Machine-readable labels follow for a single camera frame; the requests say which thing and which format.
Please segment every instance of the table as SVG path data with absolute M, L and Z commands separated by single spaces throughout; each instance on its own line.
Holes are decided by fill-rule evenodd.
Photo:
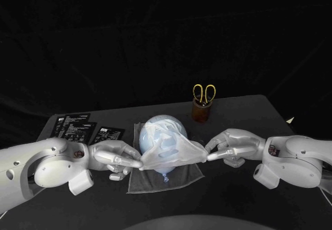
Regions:
M 294 131 L 268 98 L 262 95 L 216 99 L 206 124 L 191 118 L 193 102 L 92 112 L 90 121 L 100 126 L 126 129 L 123 141 L 134 143 L 134 124 L 154 116 L 175 116 L 190 136 L 206 143 L 227 128 L 246 129 L 263 138 L 289 136 Z M 40 139 L 50 137 L 56 120 L 50 118 Z M 110 171 L 92 171 L 96 184 L 74 196 L 69 184 L 47 189 L 31 201 L 14 208 L 2 229 L 123 229 L 149 219 L 188 214 L 240 218 L 276 229 L 325 228 L 332 207 L 318 188 L 300 188 L 281 181 L 269 190 L 253 178 L 259 161 L 235 169 L 223 160 L 200 163 L 206 178 L 188 187 L 151 194 L 126 194 L 129 177 L 115 182 Z

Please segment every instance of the brown cup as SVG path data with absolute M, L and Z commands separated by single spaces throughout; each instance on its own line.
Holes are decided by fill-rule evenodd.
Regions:
M 193 119 L 197 122 L 204 123 L 209 120 L 211 105 L 213 105 L 213 102 L 210 102 L 207 105 L 201 105 L 200 101 L 194 98 L 193 100 Z

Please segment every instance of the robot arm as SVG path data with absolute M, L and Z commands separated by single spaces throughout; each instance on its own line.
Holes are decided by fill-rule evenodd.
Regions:
M 0 150 L 0 213 L 67 182 L 79 195 L 95 185 L 89 169 L 112 170 L 110 179 L 122 180 L 144 166 L 139 159 L 139 151 L 118 140 L 89 147 L 51 138 Z
M 269 188 L 279 186 L 281 179 L 291 184 L 321 187 L 332 194 L 332 176 L 323 175 L 323 162 L 332 165 L 332 141 L 304 136 L 272 137 L 268 141 L 242 129 L 227 129 L 210 141 L 209 160 L 224 159 L 227 165 L 240 167 L 245 159 L 262 160 L 255 179 Z

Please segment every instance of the yellow scissor handle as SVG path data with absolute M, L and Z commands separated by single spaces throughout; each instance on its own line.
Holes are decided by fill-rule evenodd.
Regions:
M 209 86 L 207 86 L 207 88 L 206 88 L 206 93 L 209 92 L 209 88 L 210 88 L 210 87 L 213 87 L 213 88 L 214 88 L 214 91 L 216 91 L 216 93 L 217 93 L 217 88 L 216 88 L 216 86 L 214 86 L 214 85 L 209 85 Z
M 196 87 L 197 87 L 197 86 L 201 87 L 201 100 L 197 98 L 197 95 L 196 95 Z M 203 85 L 197 84 L 197 85 L 194 86 L 193 93 L 194 93 L 196 99 L 197 99 L 200 102 L 203 102 Z

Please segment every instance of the card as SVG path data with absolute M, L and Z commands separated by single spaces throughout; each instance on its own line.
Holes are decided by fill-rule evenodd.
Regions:
M 123 133 L 125 133 L 125 129 L 122 128 L 102 127 L 96 135 L 96 138 L 92 142 L 92 145 L 95 145 L 96 143 L 105 140 L 122 140 Z
M 54 130 L 53 130 L 51 138 L 60 136 L 60 132 L 61 132 L 61 127 L 63 127 L 64 121 L 66 121 L 66 116 L 60 116 L 57 118 L 57 122 L 56 122 L 56 125 L 54 125 Z
M 66 132 L 64 132 L 64 139 L 89 144 L 90 137 L 95 133 L 96 129 L 96 122 L 73 122 L 70 123 Z
M 66 120 L 63 123 L 61 131 L 58 137 L 63 138 L 66 135 L 66 130 L 73 122 L 87 122 L 90 118 L 90 114 L 71 114 L 66 115 Z

